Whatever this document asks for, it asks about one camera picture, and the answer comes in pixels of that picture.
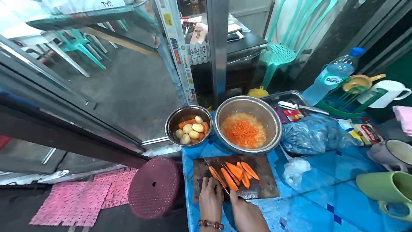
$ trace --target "cutting board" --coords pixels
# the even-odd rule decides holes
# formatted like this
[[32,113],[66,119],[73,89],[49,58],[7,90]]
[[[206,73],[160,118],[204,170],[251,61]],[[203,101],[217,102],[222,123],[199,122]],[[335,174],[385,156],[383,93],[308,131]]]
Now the cutting board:
[[[245,188],[241,182],[238,186],[239,190],[238,195],[243,197],[245,200],[248,199],[262,199],[262,198],[272,198],[278,197],[279,191],[273,177],[272,169],[270,168],[267,156],[265,155],[256,155],[256,156],[243,156],[243,155],[234,155],[234,156],[217,156],[217,157],[208,157],[205,158],[210,166],[214,167],[216,172],[220,177],[225,180],[223,177],[222,171],[220,168],[221,164],[225,165],[225,161],[236,165],[237,162],[245,162],[250,165],[250,167],[256,172],[260,180],[255,178],[250,179],[249,189]],[[202,188],[203,177],[212,177],[208,169],[208,165],[205,162],[204,158],[198,158],[193,161],[193,203],[199,202],[199,194]],[[229,196],[224,193],[225,201],[229,200]]]

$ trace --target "bottle label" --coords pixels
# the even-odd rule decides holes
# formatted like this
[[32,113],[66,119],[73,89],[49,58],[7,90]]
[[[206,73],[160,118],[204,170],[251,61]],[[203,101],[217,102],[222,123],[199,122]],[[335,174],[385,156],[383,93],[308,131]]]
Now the bottle label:
[[321,73],[321,82],[325,83],[326,85],[336,85],[341,83],[345,78],[340,78],[328,72],[324,69]]

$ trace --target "blue bottle cap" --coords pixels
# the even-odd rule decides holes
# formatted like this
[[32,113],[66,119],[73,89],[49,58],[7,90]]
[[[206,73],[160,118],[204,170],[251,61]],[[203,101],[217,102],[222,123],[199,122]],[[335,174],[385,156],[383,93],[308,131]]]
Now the blue bottle cap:
[[349,53],[349,55],[357,57],[362,55],[364,52],[366,52],[365,48],[361,48],[361,47],[354,47],[352,48],[351,52]]

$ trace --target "yellow plastic bag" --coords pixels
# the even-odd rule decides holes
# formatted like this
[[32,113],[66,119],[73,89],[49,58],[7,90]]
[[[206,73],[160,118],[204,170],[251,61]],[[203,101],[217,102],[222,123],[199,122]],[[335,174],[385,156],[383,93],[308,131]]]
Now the yellow plastic bag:
[[260,86],[258,89],[251,89],[248,92],[248,96],[256,98],[264,97],[267,95],[269,95],[269,93],[263,89],[263,86]]

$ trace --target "hand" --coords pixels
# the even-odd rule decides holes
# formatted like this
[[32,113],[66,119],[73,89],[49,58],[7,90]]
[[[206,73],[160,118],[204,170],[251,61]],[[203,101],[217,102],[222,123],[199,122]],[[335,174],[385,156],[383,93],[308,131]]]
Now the hand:
[[[222,189],[214,178],[203,178],[202,190],[199,195],[200,219],[222,223]],[[212,227],[201,227],[200,231],[219,231]]]
[[237,198],[234,190],[230,191],[234,223],[239,232],[270,232],[262,212],[256,205]]

